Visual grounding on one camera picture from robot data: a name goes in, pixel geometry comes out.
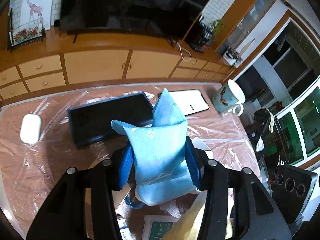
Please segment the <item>light blue drawstring pouch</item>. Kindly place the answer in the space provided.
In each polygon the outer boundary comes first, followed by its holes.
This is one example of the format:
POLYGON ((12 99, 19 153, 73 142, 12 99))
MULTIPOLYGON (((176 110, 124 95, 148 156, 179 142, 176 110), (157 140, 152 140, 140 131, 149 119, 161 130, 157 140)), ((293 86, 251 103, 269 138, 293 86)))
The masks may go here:
POLYGON ((136 198, 155 206, 196 189, 185 161, 188 121, 167 89, 153 108, 151 127, 113 120, 133 149, 136 198))

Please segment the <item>cream yellow drawstring pouch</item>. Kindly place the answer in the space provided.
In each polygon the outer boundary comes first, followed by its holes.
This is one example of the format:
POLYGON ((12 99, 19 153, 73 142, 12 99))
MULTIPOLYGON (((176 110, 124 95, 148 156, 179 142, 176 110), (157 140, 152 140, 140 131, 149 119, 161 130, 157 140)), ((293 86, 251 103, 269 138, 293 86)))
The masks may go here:
POLYGON ((173 225, 162 239, 197 239, 204 215, 206 197, 207 191, 200 192, 190 209, 173 225))

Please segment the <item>black smartphone lit screen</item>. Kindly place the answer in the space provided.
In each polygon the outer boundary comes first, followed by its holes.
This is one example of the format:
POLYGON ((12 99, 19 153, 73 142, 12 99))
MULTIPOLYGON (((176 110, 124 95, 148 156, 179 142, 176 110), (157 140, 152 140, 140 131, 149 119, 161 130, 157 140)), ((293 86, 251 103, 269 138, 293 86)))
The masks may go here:
POLYGON ((209 105, 199 89, 168 90, 158 95, 154 112, 168 116, 188 116, 207 111, 209 105))

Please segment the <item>teal patterned mug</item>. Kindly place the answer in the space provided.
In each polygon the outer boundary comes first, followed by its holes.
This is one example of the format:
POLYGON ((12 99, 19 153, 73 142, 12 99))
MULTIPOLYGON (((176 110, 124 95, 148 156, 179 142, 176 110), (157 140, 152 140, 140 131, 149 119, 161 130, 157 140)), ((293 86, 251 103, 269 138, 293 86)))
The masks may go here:
POLYGON ((244 112, 243 104, 246 97, 240 86, 233 80, 228 80, 212 96, 212 103, 217 112, 221 115, 231 113, 236 116, 244 112))

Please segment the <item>white earbuds case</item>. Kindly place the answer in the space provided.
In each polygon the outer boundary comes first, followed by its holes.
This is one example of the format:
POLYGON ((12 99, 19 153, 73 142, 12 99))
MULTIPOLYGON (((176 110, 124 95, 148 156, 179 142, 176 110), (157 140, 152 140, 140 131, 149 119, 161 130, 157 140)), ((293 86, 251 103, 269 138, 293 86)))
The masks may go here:
POLYGON ((26 144, 35 144, 39 141, 42 119, 37 114, 27 114, 23 117, 20 139, 26 144))

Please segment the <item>wooden TV cabinet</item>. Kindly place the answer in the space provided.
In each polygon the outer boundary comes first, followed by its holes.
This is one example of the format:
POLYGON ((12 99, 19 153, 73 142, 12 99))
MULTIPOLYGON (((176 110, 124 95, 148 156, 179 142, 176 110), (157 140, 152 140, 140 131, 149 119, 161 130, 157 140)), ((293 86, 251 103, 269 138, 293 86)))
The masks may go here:
POLYGON ((1 105, 80 88, 135 82, 227 80, 233 69, 209 49, 133 34, 95 33, 46 38, 1 51, 1 105))

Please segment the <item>small potted green plant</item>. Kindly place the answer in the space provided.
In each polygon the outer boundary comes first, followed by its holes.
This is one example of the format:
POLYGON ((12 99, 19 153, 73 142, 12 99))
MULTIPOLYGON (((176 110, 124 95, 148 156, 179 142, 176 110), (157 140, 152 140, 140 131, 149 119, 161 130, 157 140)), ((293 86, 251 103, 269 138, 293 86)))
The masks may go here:
POLYGON ((221 19, 214 20, 210 23, 210 25, 206 29, 206 46, 211 46, 213 44, 213 42, 216 40, 217 35, 224 27, 225 25, 223 24, 221 19))

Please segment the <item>large black television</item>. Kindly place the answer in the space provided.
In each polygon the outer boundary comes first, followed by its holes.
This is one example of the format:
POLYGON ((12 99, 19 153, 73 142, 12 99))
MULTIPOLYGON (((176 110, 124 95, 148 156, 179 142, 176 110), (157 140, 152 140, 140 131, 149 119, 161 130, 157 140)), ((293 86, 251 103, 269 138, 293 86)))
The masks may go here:
POLYGON ((60 29, 182 39, 209 0, 62 0, 60 29))

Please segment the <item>deer painting with flowers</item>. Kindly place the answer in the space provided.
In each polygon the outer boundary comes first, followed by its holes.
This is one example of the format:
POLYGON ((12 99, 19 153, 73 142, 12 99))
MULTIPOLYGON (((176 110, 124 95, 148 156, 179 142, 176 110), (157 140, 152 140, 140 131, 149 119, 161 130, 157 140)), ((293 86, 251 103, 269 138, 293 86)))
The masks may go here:
POLYGON ((12 47, 40 38, 50 29, 53 0, 13 0, 9 4, 9 40, 12 47))

